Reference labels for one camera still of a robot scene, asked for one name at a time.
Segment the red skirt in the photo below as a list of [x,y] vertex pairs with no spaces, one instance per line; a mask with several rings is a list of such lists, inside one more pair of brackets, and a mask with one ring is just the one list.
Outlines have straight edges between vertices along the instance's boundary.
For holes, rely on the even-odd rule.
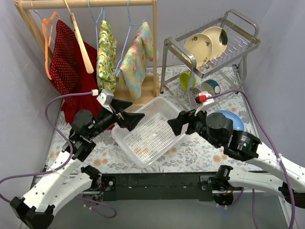
[[[84,45],[94,72],[87,73],[79,45],[77,41],[73,41],[75,59],[74,69],[76,70],[77,79],[79,80],[76,88],[72,90],[73,93],[85,93],[93,89],[98,89],[96,80],[97,50],[86,42]],[[74,104],[68,105],[66,102],[64,102],[61,107],[61,111],[64,112],[65,121],[69,124],[73,123],[74,116],[80,110],[89,110],[94,117],[97,117],[99,110],[102,108],[96,97],[92,95],[73,96],[72,99],[74,100]]]

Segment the lemon print garment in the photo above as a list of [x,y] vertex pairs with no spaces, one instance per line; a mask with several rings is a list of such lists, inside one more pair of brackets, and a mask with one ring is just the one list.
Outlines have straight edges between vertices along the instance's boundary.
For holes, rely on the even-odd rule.
[[105,89],[114,93],[116,87],[116,47],[117,41],[109,23],[101,22],[98,36],[97,52],[97,85],[99,89]]

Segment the pastel floral garment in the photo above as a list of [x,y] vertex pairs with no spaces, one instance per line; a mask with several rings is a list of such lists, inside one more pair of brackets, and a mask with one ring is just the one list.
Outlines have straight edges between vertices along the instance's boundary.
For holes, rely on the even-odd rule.
[[153,62],[153,35],[145,21],[139,28],[120,66],[119,86],[128,88],[132,98],[142,95],[142,83],[146,77],[147,62]]

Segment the beige plastic hanger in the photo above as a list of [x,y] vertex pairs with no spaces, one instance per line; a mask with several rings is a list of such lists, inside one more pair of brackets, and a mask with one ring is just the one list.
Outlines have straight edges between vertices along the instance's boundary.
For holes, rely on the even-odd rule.
[[78,24],[77,24],[77,21],[75,19],[75,16],[71,12],[67,1],[64,0],[64,2],[65,2],[65,5],[66,5],[69,13],[70,13],[70,19],[71,19],[71,22],[72,22],[72,24],[74,26],[75,37],[76,37],[76,40],[78,42],[78,45],[79,45],[79,48],[80,48],[80,51],[81,51],[81,56],[82,56],[82,59],[83,59],[84,65],[85,65],[86,72],[87,73],[93,73],[94,72],[93,66],[91,64],[90,58],[88,56],[88,53],[86,51],[83,39],[81,37],[81,33],[80,33],[80,30],[79,30],[79,27],[78,27]]

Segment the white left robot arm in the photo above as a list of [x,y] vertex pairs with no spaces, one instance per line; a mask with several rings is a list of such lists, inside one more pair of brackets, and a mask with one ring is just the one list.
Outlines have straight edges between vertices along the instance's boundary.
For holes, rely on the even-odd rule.
[[30,191],[10,202],[16,216],[27,227],[48,228],[56,213],[74,197],[85,190],[96,191],[102,187],[102,174],[92,166],[82,167],[76,177],[66,180],[95,148],[96,136],[114,124],[129,131],[138,125],[145,114],[126,112],[131,105],[132,102],[115,99],[97,117],[89,110],[80,110],[75,115],[71,135],[47,174]]

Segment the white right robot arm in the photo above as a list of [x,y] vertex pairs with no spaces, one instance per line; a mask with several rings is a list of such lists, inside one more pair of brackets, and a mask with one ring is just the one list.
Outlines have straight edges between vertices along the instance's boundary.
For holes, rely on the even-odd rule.
[[233,128],[233,121],[222,113],[195,110],[181,111],[167,122],[178,136],[187,125],[185,134],[197,133],[223,154],[246,162],[265,171],[264,174],[246,172],[231,166],[220,166],[216,175],[203,182],[206,189],[225,190],[246,187],[269,192],[299,208],[305,207],[305,169],[290,160],[276,155],[256,136]]

